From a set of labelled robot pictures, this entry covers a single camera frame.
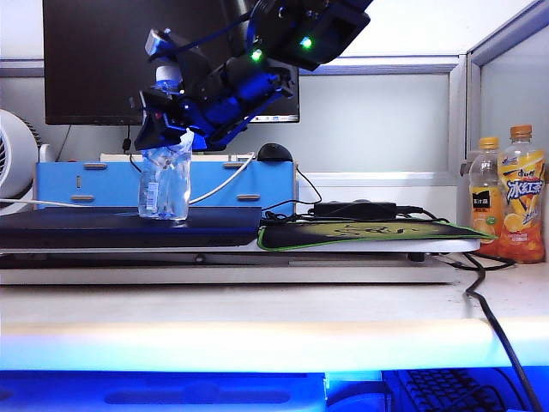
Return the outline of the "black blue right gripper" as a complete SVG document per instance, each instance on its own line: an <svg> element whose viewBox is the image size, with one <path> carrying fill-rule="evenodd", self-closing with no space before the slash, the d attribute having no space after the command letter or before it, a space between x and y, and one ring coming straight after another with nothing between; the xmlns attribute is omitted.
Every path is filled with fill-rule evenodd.
<svg viewBox="0 0 549 412"><path fill-rule="evenodd" d="M178 145L187 129L194 151L222 151L250 122L299 121L299 70L255 49L207 74L184 78L182 94L139 91L142 126L136 150Z"/></svg>

